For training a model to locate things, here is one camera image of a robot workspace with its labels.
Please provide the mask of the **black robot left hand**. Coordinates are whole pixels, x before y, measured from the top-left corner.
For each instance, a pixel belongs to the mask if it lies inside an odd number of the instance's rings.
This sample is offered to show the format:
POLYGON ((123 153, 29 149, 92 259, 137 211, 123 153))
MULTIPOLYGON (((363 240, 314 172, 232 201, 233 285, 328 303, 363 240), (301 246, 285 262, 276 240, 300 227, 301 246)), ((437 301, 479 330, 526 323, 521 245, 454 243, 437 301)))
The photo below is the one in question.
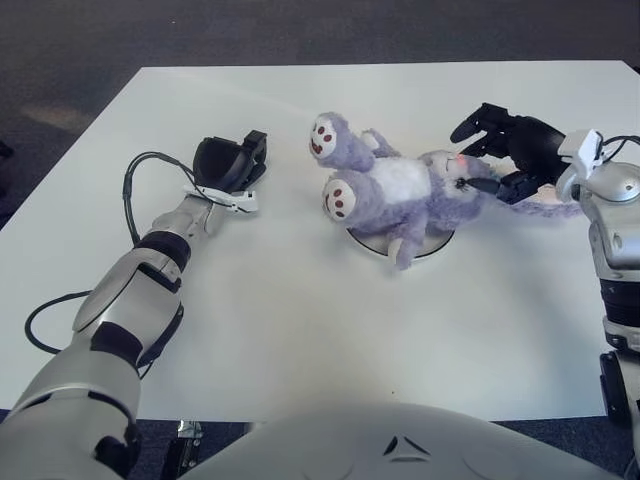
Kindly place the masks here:
POLYGON ((204 138, 195 153, 198 186, 226 193, 247 190, 266 172, 267 134, 252 130, 241 144, 219 137, 204 138))

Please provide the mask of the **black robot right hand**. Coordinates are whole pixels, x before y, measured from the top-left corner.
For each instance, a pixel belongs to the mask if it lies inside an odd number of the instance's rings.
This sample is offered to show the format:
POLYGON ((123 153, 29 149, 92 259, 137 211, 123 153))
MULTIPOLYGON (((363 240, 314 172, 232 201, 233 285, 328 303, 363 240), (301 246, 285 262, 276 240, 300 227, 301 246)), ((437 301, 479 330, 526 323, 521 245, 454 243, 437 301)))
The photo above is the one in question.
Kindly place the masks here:
POLYGON ((537 118, 484 103, 452 131, 450 141, 457 144, 476 134, 482 137, 465 147, 464 155, 508 157, 515 170, 497 180, 473 177, 466 184, 505 204, 517 204, 555 184, 568 167, 558 154, 566 135, 537 118))

